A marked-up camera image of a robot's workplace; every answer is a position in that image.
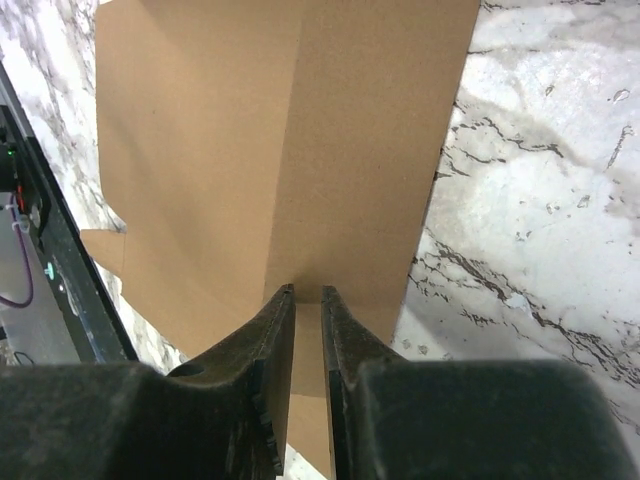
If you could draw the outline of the brown cardboard box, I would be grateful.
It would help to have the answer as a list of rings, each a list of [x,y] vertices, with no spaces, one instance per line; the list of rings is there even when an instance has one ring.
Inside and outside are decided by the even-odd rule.
[[[94,260],[196,356],[293,284],[288,443],[331,470],[320,301],[381,340],[405,297],[475,1],[110,1],[95,14]]]

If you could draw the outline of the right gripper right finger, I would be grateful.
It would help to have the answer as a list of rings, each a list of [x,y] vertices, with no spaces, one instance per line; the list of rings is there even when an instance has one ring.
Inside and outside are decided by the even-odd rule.
[[[373,479],[376,414],[368,370],[401,357],[353,316],[334,286],[322,288],[321,328],[331,477]]]

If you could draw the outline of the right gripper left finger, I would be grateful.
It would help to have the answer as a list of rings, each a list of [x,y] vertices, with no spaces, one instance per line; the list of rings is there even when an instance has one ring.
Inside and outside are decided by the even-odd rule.
[[[178,457],[189,475],[281,475],[292,379],[294,287],[169,378],[186,394]]]

